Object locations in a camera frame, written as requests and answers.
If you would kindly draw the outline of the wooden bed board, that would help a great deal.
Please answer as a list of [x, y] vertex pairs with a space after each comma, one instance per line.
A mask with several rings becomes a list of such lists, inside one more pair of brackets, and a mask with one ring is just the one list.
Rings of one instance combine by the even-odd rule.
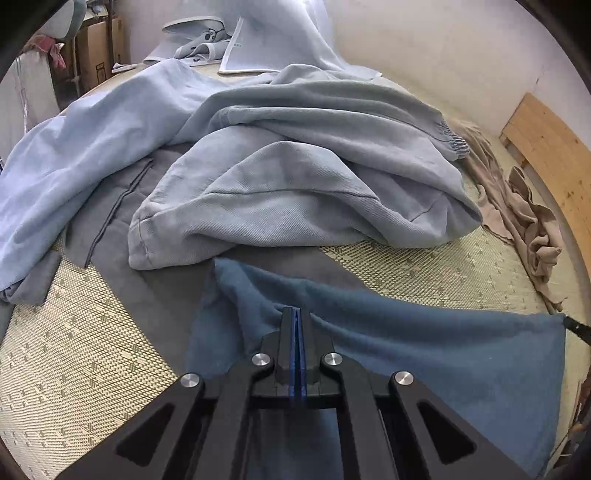
[[519, 152], [558, 204], [586, 267], [590, 266], [590, 150], [568, 125], [527, 93], [503, 128], [500, 140]]

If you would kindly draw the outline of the dark blue garment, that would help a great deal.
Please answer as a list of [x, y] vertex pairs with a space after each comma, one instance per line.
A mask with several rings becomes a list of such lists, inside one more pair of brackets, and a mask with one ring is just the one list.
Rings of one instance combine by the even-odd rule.
[[366, 369], [411, 372], [527, 474], [554, 446], [565, 363], [561, 315], [453, 310], [277, 275], [218, 258], [192, 326], [186, 367], [204, 378], [259, 350], [298, 307]]

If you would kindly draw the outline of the dark grey garment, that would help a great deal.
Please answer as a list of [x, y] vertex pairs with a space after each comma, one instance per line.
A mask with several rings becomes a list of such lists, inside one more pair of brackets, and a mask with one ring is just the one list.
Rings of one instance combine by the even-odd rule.
[[221, 375], [259, 345], [263, 326], [242, 346], [240, 328], [228, 332], [208, 317], [198, 323], [202, 292], [214, 256], [324, 287], [360, 290], [363, 283], [315, 247], [257, 248], [206, 239], [200, 246], [166, 230], [154, 234], [138, 209], [188, 145], [162, 147], [105, 178], [66, 229], [65, 255], [92, 264], [158, 353], [176, 373]]

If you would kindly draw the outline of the cardboard box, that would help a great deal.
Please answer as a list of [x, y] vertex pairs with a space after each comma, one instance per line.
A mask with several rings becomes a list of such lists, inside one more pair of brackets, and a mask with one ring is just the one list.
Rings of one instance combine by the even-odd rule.
[[[112, 19], [113, 60], [115, 63], [129, 62], [125, 41], [125, 26], [121, 17]], [[83, 28], [76, 35], [76, 50], [82, 88], [85, 92], [93, 89], [111, 77], [108, 67], [107, 28], [102, 21]]]

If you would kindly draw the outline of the beige brown garment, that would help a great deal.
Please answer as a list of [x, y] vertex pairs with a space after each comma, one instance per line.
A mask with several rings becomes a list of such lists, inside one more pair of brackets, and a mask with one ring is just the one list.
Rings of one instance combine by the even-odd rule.
[[564, 298], [549, 286], [564, 247], [555, 214], [534, 201], [520, 167], [514, 166], [508, 176], [504, 175], [491, 143], [479, 127], [456, 118], [450, 118], [448, 124], [469, 146], [469, 154], [461, 163], [478, 188], [477, 205], [484, 227], [513, 245], [546, 305], [562, 311]]

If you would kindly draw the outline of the light blue hoodie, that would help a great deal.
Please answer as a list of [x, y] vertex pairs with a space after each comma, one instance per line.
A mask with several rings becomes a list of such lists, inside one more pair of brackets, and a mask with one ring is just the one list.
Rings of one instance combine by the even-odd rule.
[[32, 272], [101, 181], [179, 144], [188, 150], [137, 211], [158, 237], [431, 248], [482, 221], [456, 168], [467, 143], [396, 83], [303, 64], [225, 83], [170, 59], [14, 146], [1, 174], [2, 288]]

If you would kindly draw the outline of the woven bed mat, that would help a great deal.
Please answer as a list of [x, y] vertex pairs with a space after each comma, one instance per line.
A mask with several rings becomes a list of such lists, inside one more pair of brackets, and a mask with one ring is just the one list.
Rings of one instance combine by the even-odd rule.
[[[66, 257], [69, 223], [24, 280], [1, 286], [1, 436], [33, 479], [56, 476], [178, 374], [95, 266]], [[301, 247], [372, 245], [393, 247]]]

